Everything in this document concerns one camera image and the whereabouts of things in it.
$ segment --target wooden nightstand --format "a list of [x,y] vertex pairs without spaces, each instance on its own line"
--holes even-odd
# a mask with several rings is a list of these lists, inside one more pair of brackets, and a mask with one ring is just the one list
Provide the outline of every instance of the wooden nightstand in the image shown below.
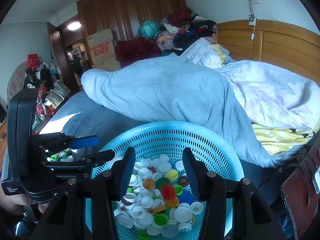
[[0,124],[0,171],[4,158],[5,148],[7,147],[7,119]]

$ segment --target blue trigger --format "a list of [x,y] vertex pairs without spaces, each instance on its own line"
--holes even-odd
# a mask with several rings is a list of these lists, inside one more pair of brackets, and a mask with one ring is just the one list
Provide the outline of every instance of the blue trigger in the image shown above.
[[98,136],[96,136],[96,135],[87,136],[87,137],[77,138],[77,139],[72,140],[72,142],[68,144],[68,148],[76,150],[76,149],[95,146],[99,142],[100,142],[100,139]]

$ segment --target ceiling light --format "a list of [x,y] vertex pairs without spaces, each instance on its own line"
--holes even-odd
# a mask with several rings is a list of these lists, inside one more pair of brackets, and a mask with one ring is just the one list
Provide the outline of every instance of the ceiling light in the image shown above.
[[73,22],[73,23],[70,23],[67,28],[68,30],[71,30],[71,31],[74,31],[76,29],[79,29],[81,27],[81,24],[80,22]]

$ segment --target blue bottle cap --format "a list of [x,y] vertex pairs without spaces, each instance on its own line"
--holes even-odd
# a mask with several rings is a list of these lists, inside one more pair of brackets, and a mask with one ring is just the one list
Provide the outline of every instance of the blue bottle cap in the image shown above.
[[188,192],[182,193],[177,198],[179,199],[179,203],[188,203],[189,205],[193,203],[193,195]]

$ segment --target power outlet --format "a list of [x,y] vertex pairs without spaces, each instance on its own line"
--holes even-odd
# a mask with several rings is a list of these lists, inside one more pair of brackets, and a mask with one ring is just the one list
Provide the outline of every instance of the power outlet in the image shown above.
[[249,25],[249,26],[255,26],[255,25],[256,25],[256,19],[253,18],[253,21],[252,21],[252,22],[251,22],[251,21],[248,21],[248,25]]

